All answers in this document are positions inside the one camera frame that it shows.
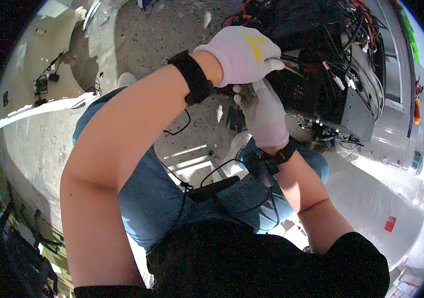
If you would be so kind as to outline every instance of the red label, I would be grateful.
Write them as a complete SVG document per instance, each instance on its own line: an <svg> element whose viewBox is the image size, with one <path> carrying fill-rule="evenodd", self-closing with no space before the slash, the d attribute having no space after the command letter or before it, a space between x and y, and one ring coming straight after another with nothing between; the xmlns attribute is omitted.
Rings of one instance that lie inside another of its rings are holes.
<svg viewBox="0 0 424 298"><path fill-rule="evenodd" d="M394 224L396 223L396 218L394 217L389 217L388 218L388 222L386 223L386 225L384 226L384 229L388 232L392 232L393 228L394 228Z"/></svg>

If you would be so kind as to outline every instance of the sneaker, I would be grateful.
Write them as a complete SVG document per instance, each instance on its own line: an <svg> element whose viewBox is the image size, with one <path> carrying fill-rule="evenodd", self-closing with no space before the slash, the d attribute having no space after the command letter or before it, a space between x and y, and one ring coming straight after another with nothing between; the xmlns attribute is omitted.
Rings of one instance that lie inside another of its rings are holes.
<svg viewBox="0 0 424 298"><path fill-rule="evenodd" d="M131 73L123 73L118 79L118 88L126 87L137 82L136 76Z"/></svg>
<svg viewBox="0 0 424 298"><path fill-rule="evenodd" d="M220 164L223 164L226 161L231 160L233 158L237 158L237 156L240 154L242 149L244 149L245 146L247 146L248 141L251 138L252 138L252 135L248 131L243 131L243 132L239 133L238 135L236 135L233 138L232 143L230 144L230 151L220 161ZM241 169L235 161L229 162L228 164L224 165L221 169L223 170L223 173L227 177L232 177L235 174L243 171L243 169ZM214 182L221 180L219 174L216 171L212 174L212 180Z"/></svg>

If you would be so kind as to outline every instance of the black shirt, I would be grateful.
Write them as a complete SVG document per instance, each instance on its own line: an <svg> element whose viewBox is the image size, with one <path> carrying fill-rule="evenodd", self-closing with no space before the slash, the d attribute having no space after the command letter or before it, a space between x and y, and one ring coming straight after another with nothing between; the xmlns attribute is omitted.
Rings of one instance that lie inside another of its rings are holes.
<svg viewBox="0 0 424 298"><path fill-rule="evenodd" d="M166 293L94 286L75 288L76 297L384 297L389 286L386 258L356 232L317 255L280 236L200 222L170 233L147 260Z"/></svg>

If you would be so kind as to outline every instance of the white work glove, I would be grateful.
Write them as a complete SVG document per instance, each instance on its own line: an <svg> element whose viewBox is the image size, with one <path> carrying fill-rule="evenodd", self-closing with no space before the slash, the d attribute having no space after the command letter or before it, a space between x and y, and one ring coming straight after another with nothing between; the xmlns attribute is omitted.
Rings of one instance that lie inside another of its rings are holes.
<svg viewBox="0 0 424 298"><path fill-rule="evenodd" d="M276 44L257 29L242 26L223 28L208 44L199 45L194 51L207 51L219 60L223 80L217 87L251 83L285 67Z"/></svg>
<svg viewBox="0 0 424 298"><path fill-rule="evenodd" d="M245 122L259 148L275 147L285 143L290 135L285 125L283 104L270 86L268 80L252 83L256 96L251 100L241 100Z"/></svg>

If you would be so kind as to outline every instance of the blue jeans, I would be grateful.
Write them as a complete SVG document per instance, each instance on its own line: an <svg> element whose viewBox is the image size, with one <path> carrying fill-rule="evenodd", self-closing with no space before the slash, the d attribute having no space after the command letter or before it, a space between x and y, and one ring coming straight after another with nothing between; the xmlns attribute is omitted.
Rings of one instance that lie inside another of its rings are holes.
<svg viewBox="0 0 424 298"><path fill-rule="evenodd" d="M79 118L73 134L73 144L86 127L93 115L123 88L116 89L92 103ZM253 150L257 150L253 138L239 154L244 159ZM299 149L306 162L318 173L323 182L328 178L328 164L318 153ZM244 179L218 193L226 210L251 225L258 234L264 234L276 224L273 204L266 201L260 208L240 214L259 205L267 197L268 189L250 174ZM293 209L283 196L278 182L272 186L272 195L280 221L289 218ZM126 232L149 253L175 223L179 215L184 193L166 174L162 164L151 146L144 154L129 180L120 190L119 200L121 216ZM212 200L195 203L186 196L185 206L175 228L204 220L222 220L235 222L219 212Z"/></svg>

